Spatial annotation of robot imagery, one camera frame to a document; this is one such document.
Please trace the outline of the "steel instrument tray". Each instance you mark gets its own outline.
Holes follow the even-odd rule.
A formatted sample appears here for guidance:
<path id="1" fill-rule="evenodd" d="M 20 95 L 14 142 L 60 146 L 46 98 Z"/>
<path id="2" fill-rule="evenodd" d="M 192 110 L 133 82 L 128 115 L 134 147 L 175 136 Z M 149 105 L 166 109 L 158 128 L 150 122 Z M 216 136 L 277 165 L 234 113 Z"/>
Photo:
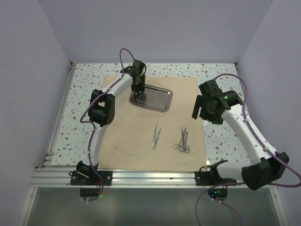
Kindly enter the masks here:
<path id="1" fill-rule="evenodd" d="M 132 103 L 132 94 L 130 95 L 129 102 Z M 136 105 L 145 109 L 158 111 L 161 113 L 169 110 L 173 93 L 171 90 L 155 87 L 152 85 L 145 85 L 144 93 L 147 95 L 144 105 Z"/>

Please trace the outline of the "steel surgical scissors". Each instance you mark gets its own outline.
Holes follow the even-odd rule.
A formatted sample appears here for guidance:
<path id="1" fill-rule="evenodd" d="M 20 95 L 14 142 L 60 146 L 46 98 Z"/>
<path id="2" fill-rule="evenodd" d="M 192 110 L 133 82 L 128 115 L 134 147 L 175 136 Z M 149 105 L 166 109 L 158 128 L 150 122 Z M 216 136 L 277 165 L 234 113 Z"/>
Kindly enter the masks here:
<path id="1" fill-rule="evenodd" d="M 182 138 L 181 138 L 181 142 L 180 142 L 179 151 L 188 153 L 190 151 L 190 148 L 187 146 L 186 132 L 187 132 L 186 128 L 184 128 L 184 129 L 181 128 Z"/>

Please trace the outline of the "steel needle holder clamp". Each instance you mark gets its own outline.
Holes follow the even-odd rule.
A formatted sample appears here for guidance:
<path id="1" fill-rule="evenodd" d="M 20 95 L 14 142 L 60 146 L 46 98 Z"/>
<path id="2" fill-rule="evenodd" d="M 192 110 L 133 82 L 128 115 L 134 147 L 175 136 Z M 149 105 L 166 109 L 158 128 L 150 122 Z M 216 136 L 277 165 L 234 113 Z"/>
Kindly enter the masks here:
<path id="1" fill-rule="evenodd" d="M 182 137 L 184 135 L 185 130 L 183 128 L 181 128 L 181 139 L 177 144 L 174 144 L 173 148 L 174 149 L 178 149 L 180 152 L 182 150 Z"/>

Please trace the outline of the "beige cloth wrap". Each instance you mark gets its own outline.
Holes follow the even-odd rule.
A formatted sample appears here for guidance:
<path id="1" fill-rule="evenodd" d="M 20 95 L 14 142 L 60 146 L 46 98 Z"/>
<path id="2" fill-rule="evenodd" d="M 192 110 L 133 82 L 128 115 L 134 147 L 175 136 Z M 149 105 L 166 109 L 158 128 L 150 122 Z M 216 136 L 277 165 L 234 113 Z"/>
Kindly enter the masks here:
<path id="1" fill-rule="evenodd" d="M 116 99 L 115 117 L 99 152 L 99 168 L 112 170 L 197 171 L 206 165 L 201 119 L 192 112 L 198 95 L 192 77 L 147 77 L 146 83 L 172 91 L 169 109 L 145 109 L 129 102 L 131 89 Z"/>

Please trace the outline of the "steel forceps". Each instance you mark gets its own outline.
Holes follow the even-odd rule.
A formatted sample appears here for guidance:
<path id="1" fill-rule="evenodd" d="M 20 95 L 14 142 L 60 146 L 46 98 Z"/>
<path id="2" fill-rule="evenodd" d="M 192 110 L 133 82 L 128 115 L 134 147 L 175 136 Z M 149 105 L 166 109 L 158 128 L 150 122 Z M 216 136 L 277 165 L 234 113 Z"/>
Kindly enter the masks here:
<path id="1" fill-rule="evenodd" d="M 133 92 L 132 93 L 132 103 L 135 105 L 144 105 L 147 95 L 144 92 Z"/>

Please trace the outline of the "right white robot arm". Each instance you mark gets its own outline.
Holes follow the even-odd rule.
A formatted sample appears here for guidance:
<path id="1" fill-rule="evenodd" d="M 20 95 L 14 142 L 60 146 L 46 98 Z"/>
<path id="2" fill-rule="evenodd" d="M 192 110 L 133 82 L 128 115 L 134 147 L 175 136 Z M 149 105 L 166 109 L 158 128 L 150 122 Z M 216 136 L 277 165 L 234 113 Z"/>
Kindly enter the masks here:
<path id="1" fill-rule="evenodd" d="M 192 118 L 198 117 L 221 125 L 227 122 L 237 135 L 249 157 L 250 166 L 240 166 L 228 160 L 211 165 L 208 172 L 200 171 L 201 179 L 208 179 L 213 185 L 245 182 L 252 190 L 257 190 L 281 178 L 289 157 L 277 150 L 264 138 L 253 121 L 243 112 L 243 101 L 233 91 L 223 92 L 215 80 L 199 86 Z"/>

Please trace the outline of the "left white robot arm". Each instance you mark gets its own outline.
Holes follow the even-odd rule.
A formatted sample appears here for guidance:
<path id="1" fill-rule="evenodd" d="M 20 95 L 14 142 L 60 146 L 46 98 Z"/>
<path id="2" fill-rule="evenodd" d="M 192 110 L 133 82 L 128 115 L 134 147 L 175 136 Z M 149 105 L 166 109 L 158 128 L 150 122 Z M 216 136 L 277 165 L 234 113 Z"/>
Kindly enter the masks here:
<path id="1" fill-rule="evenodd" d="M 100 129 L 99 142 L 102 141 L 105 130 L 113 122 L 115 117 L 115 100 L 128 87 L 136 94 L 142 94 L 145 91 L 145 73 L 146 64 L 134 60 L 131 66 L 122 67 L 119 75 L 113 82 L 102 90 L 95 89 L 92 91 L 90 104 L 80 118 L 81 123 L 91 123 L 93 130 L 87 146 L 87 154 L 89 165 L 78 163 L 77 172 L 80 172 L 81 167 L 84 171 L 81 174 L 81 179 L 87 185 L 94 184 L 97 180 L 101 180 L 101 176 L 97 172 L 98 151 L 92 148 L 93 136 L 97 130 L 96 124 Z"/>

